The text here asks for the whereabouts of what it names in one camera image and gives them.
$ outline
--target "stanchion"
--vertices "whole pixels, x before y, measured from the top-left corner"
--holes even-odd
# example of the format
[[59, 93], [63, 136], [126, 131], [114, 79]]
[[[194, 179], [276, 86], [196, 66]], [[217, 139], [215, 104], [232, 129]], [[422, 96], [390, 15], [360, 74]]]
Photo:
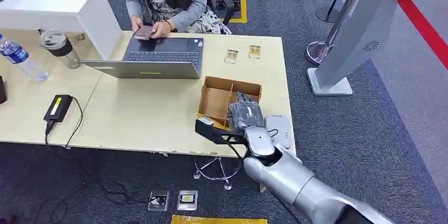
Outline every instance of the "stanchion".
[[338, 35], [339, 29], [344, 21], [346, 15], [350, 12], [354, 2], [356, 0], [346, 0], [344, 6], [342, 7], [341, 13], [338, 15], [338, 19], [333, 24], [333, 28], [328, 34], [325, 42], [317, 41], [308, 44], [306, 47], [306, 57], [314, 64], [320, 64], [325, 56], [330, 52], [333, 48], [333, 42]]
[[333, 3], [331, 3], [331, 6], [322, 6], [316, 9], [316, 16], [321, 21], [328, 22], [328, 23], [334, 23], [338, 19], [338, 16], [340, 12], [334, 8], [334, 5], [336, 4], [336, 1], [333, 0]]

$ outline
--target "cardboard box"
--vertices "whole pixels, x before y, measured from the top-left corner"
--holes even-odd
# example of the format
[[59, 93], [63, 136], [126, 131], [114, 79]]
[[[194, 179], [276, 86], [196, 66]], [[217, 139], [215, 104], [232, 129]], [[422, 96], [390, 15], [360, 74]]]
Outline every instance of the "cardboard box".
[[256, 103], [262, 97], [262, 87], [259, 84], [210, 76], [206, 76], [201, 91], [198, 117], [209, 117], [224, 128], [229, 127], [227, 112], [229, 104], [237, 101], [238, 91], [247, 94]]

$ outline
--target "smartphone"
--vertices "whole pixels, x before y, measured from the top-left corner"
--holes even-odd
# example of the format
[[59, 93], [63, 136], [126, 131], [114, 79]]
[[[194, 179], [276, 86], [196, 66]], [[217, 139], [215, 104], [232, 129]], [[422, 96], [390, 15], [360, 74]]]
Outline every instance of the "smartphone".
[[153, 35], [153, 27], [144, 25], [140, 29], [138, 29], [132, 37], [138, 40], [149, 40]]

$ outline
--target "red line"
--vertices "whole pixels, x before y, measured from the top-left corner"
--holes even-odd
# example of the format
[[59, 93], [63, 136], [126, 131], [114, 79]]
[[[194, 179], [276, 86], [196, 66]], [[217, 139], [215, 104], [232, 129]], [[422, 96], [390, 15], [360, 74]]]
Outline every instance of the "red line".
[[398, 4], [441, 63], [448, 69], [448, 45], [446, 45], [445, 41], [418, 10], [414, 2], [411, 0], [398, 0]]

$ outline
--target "woman's hand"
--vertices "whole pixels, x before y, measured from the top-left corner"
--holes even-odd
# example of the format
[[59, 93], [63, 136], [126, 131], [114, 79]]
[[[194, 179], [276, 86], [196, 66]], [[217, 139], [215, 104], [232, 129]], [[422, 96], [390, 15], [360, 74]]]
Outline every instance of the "woman's hand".
[[136, 32], [141, 27], [143, 27], [143, 20], [139, 16], [135, 16], [135, 15], [131, 16], [130, 22], [132, 23], [132, 31], [133, 32]]
[[156, 22], [153, 26], [153, 35], [151, 38], [165, 38], [170, 35], [171, 25], [168, 22]]

